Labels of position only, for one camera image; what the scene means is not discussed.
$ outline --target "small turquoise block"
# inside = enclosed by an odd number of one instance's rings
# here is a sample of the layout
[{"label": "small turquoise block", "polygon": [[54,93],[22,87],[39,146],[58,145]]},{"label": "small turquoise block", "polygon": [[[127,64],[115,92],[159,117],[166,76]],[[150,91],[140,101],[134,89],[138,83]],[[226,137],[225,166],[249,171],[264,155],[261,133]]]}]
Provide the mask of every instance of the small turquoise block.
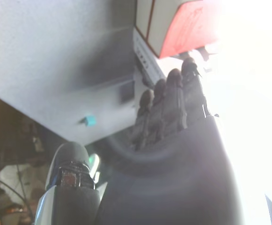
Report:
[{"label": "small turquoise block", "polygon": [[85,124],[88,127],[94,126],[96,124],[95,116],[86,116],[85,117]]}]

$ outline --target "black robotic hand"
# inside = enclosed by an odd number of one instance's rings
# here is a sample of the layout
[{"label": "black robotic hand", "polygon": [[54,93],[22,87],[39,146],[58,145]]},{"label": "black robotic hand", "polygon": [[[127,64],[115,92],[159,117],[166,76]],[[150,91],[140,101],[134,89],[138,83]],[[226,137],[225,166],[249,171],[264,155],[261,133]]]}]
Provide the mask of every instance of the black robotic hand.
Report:
[{"label": "black robotic hand", "polygon": [[187,58],[182,70],[173,69],[167,81],[161,79],[154,91],[146,90],[140,99],[132,142],[136,150],[153,145],[166,136],[192,126],[210,116],[197,65]]}]

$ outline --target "robotic hand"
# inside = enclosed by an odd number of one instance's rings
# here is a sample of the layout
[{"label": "robotic hand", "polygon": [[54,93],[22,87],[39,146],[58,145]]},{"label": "robotic hand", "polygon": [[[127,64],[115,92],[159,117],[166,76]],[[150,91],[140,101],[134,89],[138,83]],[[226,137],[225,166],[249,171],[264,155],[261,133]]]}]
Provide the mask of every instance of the robotic hand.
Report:
[{"label": "robotic hand", "polygon": [[194,60],[143,93],[132,135],[100,202],[87,151],[62,145],[36,225],[242,224],[237,184]]}]

